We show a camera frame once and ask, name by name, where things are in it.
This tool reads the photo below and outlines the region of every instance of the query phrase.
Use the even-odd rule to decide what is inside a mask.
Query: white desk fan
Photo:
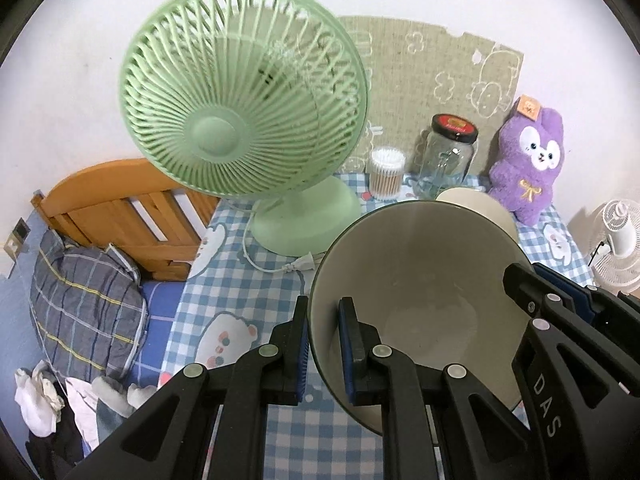
[[[165,174],[222,198],[261,199],[252,233],[287,256],[322,253],[360,217],[331,174],[356,145],[365,72],[313,0],[171,0],[122,67],[127,128]]]
[[[640,204],[612,200],[598,215],[591,235],[591,269],[601,286],[625,294],[640,286]]]

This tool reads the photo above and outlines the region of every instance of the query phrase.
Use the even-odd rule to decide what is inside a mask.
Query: electrical outlet
[[[7,253],[13,261],[15,261],[18,254],[20,254],[24,241],[29,235],[29,231],[31,231],[31,229],[29,229],[27,222],[20,218],[18,223],[15,225],[14,230],[4,243],[4,252]]]

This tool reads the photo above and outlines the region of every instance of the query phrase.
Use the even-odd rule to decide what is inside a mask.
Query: blue bedsheet
[[[145,282],[142,294],[149,312],[145,341],[135,358],[124,386],[157,386],[164,350],[180,303],[184,282]]]

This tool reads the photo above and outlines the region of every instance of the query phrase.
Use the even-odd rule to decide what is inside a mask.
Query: plush bunny
[[[500,129],[500,156],[489,171],[489,195],[523,224],[534,226],[540,212],[551,205],[553,183],[564,163],[562,117],[541,108],[536,121],[513,107]]]

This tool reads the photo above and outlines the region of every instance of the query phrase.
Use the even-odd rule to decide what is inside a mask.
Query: red jar lid
[[[437,114],[431,120],[431,127],[447,139],[465,144],[473,144],[478,138],[478,129],[475,124],[451,114]]]

